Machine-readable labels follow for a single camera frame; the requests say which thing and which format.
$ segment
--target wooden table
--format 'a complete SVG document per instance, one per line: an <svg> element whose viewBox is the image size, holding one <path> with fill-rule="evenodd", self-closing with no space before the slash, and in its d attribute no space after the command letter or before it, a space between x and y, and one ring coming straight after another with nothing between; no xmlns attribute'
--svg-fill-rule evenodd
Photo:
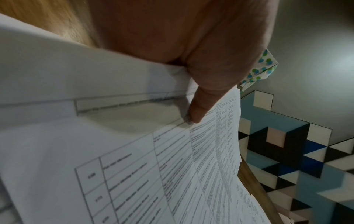
<svg viewBox="0 0 354 224"><path fill-rule="evenodd" d="M85 0L1 0L0 13L53 32L65 39L97 47ZM273 224L283 224L270 198L245 162L238 177L255 196Z"/></svg>

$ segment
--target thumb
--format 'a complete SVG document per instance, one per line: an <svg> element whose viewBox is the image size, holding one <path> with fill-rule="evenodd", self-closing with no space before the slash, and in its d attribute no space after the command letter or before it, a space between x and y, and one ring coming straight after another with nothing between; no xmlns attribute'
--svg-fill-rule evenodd
<svg viewBox="0 0 354 224"><path fill-rule="evenodd" d="M189 107L191 120L194 123L199 123L227 92L228 90L207 90L199 86Z"/></svg>

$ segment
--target human hand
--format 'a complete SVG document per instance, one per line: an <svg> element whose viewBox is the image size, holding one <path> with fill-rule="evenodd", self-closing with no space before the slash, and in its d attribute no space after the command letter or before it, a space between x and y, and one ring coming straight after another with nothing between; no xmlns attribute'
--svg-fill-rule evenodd
<svg viewBox="0 0 354 224"><path fill-rule="evenodd" d="M199 85L199 123L252 69L269 43L278 0L88 0L103 47L184 65Z"/></svg>

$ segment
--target wooden surface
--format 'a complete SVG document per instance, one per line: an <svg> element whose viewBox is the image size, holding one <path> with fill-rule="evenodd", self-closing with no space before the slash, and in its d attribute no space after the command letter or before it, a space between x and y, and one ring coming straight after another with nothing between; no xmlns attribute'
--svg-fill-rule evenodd
<svg viewBox="0 0 354 224"><path fill-rule="evenodd" d="M97 47L85 0L1 0L0 13L53 32L65 39ZM245 162L238 173L273 224L283 224L270 198Z"/></svg>

